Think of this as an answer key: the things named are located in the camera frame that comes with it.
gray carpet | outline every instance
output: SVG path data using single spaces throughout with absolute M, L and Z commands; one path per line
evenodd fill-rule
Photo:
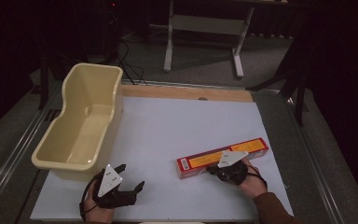
M 138 74 L 141 74 L 141 69 L 135 66 L 142 67 L 145 70 L 143 78 L 150 83 L 158 81 L 240 88 L 253 86 L 272 77 L 291 43 L 290 39 L 282 38 L 246 38 L 241 52 L 245 77 L 238 79 L 234 74 L 230 53 L 230 46 L 236 44 L 236 38 L 220 35 L 194 36 L 178 32 L 174 39 L 170 73 L 163 72 L 166 48 L 164 32 L 153 35 L 148 42 L 129 39 L 137 40 L 138 37 L 126 37 L 129 53 L 125 61 L 132 65 Z M 124 56 L 125 52 L 126 47 L 120 45 L 120 55 Z M 139 79 L 129 67 L 127 70 L 133 79 Z M 61 82 L 51 82 L 52 90 L 55 85 L 60 86 Z M 270 89 L 277 90 L 281 85 L 282 83 L 272 85 Z M 303 132 L 308 137 L 325 181 L 333 192 L 343 222 L 358 223 L 358 188 L 339 153 L 333 135 L 313 102 L 311 92 L 307 91 L 306 95 L 303 129 L 296 125 L 287 125 L 293 123 L 292 111 L 278 95 L 262 92 L 255 93 L 254 98 L 262 114 L 271 146 L 276 151 L 275 156 L 283 181 L 289 186 L 287 193 L 295 215 L 305 223 L 330 223 L 329 214 L 320 197 L 320 189 L 315 184 L 309 167 L 310 160 L 301 134 Z M 28 124 L 34 118 L 43 119 L 47 115 L 37 110 L 38 99 L 37 95 L 25 95 L 0 120 L 0 167 L 17 148 L 16 145 L 26 132 Z M 48 110 L 61 108 L 60 92 L 50 99 Z M 27 142 L 21 162 L 0 195 L 0 223 L 39 223 L 29 217 L 47 172 L 37 170 L 30 158 L 48 125 L 48 121 L 43 121 L 37 127 L 38 132 L 35 133 L 34 139 Z

wrist-mounted device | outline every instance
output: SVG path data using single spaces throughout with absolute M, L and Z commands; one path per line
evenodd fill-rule
M 80 215 L 83 221 L 86 221 L 86 213 L 99 206 L 101 208 L 117 208 L 122 206 L 134 205 L 136 203 L 136 195 L 142 191 L 145 182 L 142 181 L 138 184 L 134 190 L 119 191 L 118 187 L 121 184 L 123 178 L 118 175 L 126 169 L 126 165 L 119 165 L 113 169 L 110 165 L 107 165 L 105 169 L 102 169 L 100 173 L 94 176 L 86 186 L 81 202 L 79 204 Z M 91 184 L 96 181 L 94 191 L 92 192 L 92 200 L 96 205 L 89 210 L 84 210 L 84 201 L 86 199 L 87 192 Z
M 253 166 L 248 166 L 241 161 L 246 155 L 248 154 L 244 152 L 224 151 L 220 162 L 216 165 L 208 166 L 206 170 L 211 175 L 217 175 L 221 181 L 235 185 L 240 185 L 248 175 L 255 176 L 263 181 L 267 187 L 267 181 L 260 173 Z M 256 174 L 249 173 L 249 168 L 254 169 Z

human arm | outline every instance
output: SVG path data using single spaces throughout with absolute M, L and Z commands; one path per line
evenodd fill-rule
M 87 193 L 87 198 L 84 202 L 84 211 L 86 216 L 86 223 L 88 224 L 110 224 L 113 221 L 113 215 L 115 213 L 115 209 L 106 209 L 101 208 L 97 205 L 94 200 L 92 200 L 92 192 L 95 188 L 94 181 L 89 186 L 89 191 Z
M 243 163 L 248 166 L 248 172 L 259 175 L 259 171 L 248 159 L 243 158 Z M 251 198 L 257 208 L 259 218 L 263 224 L 297 224 L 301 221 L 290 216 L 284 209 L 281 201 L 272 192 L 268 192 L 263 181 L 253 175 L 246 176 L 246 179 L 239 185 L 241 191 Z

white board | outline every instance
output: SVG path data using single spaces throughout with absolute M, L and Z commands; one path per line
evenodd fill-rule
M 117 208 L 115 221 L 244 221 L 257 219 L 253 202 L 236 186 L 202 174 L 179 179 L 175 160 L 262 137 L 269 144 L 255 103 L 124 97 L 124 112 L 110 159 L 124 163 L 120 190 L 145 181 L 136 205 Z M 268 190 L 293 214 L 273 148 L 251 160 Z M 87 183 L 49 173 L 31 219 L 80 219 L 78 204 Z

box label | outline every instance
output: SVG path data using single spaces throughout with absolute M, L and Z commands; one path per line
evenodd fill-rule
M 253 152 L 264 148 L 266 148 L 266 146 L 263 144 L 263 142 L 260 139 L 239 143 L 231 147 L 233 151 L 247 151 L 247 152 Z
M 188 170 L 190 167 L 188 167 L 187 160 L 185 158 L 181 159 L 180 162 L 182 163 L 183 170 Z
M 190 162 L 191 167 L 196 168 L 199 166 L 204 166 L 209 163 L 213 163 L 216 161 L 220 161 L 220 158 L 222 157 L 223 151 L 214 152 L 205 156 L 200 156 L 197 158 L 193 158 L 188 160 Z

